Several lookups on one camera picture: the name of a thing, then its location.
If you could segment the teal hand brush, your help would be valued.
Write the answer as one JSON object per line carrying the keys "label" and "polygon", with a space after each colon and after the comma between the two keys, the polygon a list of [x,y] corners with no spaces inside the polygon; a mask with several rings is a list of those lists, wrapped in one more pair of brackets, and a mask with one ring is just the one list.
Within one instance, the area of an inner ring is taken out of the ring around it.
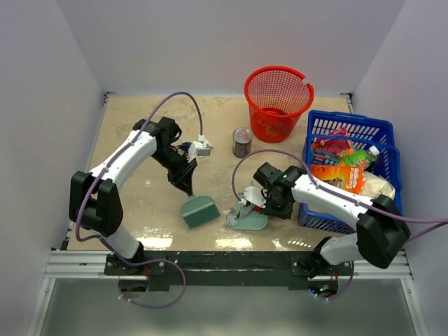
{"label": "teal hand brush", "polygon": [[217,219],[221,214],[213,198],[207,195],[191,195],[180,208],[180,214],[190,229]]}

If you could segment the teal dustpan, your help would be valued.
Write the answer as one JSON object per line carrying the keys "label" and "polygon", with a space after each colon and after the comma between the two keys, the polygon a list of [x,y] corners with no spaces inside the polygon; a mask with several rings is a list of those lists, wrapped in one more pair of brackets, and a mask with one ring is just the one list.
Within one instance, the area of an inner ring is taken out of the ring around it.
{"label": "teal dustpan", "polygon": [[[236,206],[237,208],[243,207],[242,203],[238,203]],[[257,206],[246,206],[251,207],[253,210],[252,212],[247,216],[245,223],[244,223],[244,229],[243,230],[261,230],[263,229],[267,222],[269,217],[261,214],[260,208]]]}

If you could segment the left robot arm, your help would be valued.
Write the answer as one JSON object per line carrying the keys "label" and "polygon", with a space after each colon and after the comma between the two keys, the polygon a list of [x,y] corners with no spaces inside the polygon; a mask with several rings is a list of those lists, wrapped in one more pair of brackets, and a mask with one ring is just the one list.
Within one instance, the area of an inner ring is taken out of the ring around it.
{"label": "left robot arm", "polygon": [[137,167],[152,157],[167,170],[168,182],[191,196],[197,162],[172,146],[181,135],[181,128],[171,118],[163,117],[159,122],[140,120],[105,162],[71,177],[69,218],[76,224],[77,240],[102,240],[122,256],[120,266],[128,274],[140,273],[145,258],[140,254],[143,246],[123,224],[119,191]]}

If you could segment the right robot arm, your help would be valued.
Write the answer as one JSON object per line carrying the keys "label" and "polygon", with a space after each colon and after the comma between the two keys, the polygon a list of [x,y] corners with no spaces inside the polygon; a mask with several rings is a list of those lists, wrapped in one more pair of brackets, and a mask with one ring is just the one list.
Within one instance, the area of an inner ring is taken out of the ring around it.
{"label": "right robot arm", "polygon": [[266,162],[253,177],[262,187],[262,214],[289,219],[297,202],[318,207],[353,229],[343,237],[326,237],[302,260],[302,267],[312,277],[327,275],[337,265],[357,260],[386,269],[410,238],[410,229],[388,196],[372,199],[356,195],[296,166],[281,171]]}

